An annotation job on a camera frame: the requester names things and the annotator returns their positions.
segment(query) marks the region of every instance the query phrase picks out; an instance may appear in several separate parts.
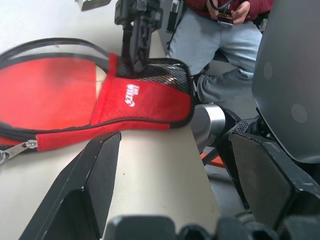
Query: jeans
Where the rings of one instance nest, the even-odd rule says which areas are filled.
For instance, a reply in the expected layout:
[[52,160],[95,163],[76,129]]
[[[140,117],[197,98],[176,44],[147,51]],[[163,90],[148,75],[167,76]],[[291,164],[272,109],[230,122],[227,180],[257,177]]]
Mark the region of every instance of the jeans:
[[187,9],[173,36],[168,57],[185,62],[191,74],[196,75],[220,49],[237,68],[218,77],[201,75],[197,82],[202,103],[220,102],[251,91],[261,38],[251,21],[224,26]]

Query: table surface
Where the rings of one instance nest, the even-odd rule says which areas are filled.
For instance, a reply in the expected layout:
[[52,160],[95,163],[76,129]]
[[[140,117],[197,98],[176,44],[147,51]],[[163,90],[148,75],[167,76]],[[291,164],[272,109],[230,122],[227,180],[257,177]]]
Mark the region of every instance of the table surface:
[[[115,4],[80,12],[72,0],[4,0],[0,52],[31,40],[73,37],[120,54]],[[150,55],[164,57],[158,33]],[[58,174],[87,143],[22,154],[0,166],[0,239],[20,237]],[[108,220],[118,215],[169,216],[177,229],[196,223],[214,231],[220,212],[189,126],[122,132]]]

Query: black cable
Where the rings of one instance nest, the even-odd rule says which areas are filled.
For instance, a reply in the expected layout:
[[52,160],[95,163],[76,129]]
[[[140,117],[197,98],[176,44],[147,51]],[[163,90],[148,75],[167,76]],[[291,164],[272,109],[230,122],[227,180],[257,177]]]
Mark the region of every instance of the black cable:
[[231,4],[234,0],[230,0],[228,1],[226,4],[222,5],[222,6],[215,6],[214,5],[214,2],[213,0],[209,0],[210,1],[210,4],[211,4],[211,7],[214,9],[214,10],[217,10],[217,11],[220,11],[220,10],[224,10],[226,7],[228,7],[229,4]]

